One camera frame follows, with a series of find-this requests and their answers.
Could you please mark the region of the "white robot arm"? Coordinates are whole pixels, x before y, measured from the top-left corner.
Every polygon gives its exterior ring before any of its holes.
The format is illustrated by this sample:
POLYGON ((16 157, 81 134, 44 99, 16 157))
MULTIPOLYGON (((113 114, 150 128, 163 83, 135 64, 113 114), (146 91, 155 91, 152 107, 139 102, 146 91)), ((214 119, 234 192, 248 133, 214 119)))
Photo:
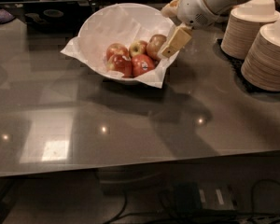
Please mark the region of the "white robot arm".
POLYGON ((190 40, 192 29, 206 28, 217 22, 229 8, 250 0, 172 0, 162 8, 163 17, 177 17, 181 24, 173 27, 158 51, 161 58, 170 58, 190 40))

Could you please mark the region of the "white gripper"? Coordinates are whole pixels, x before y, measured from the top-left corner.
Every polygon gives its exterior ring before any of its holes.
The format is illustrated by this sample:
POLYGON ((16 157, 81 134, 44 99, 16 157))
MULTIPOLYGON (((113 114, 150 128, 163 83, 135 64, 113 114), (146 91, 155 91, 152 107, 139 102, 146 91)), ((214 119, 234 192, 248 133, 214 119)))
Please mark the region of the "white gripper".
POLYGON ((161 9, 161 14, 165 18, 177 14, 177 18, 183 22, 171 28, 158 51, 161 59, 169 59, 185 47, 192 39, 192 28, 208 27, 218 19, 218 14, 213 12, 207 0, 172 0, 161 9))

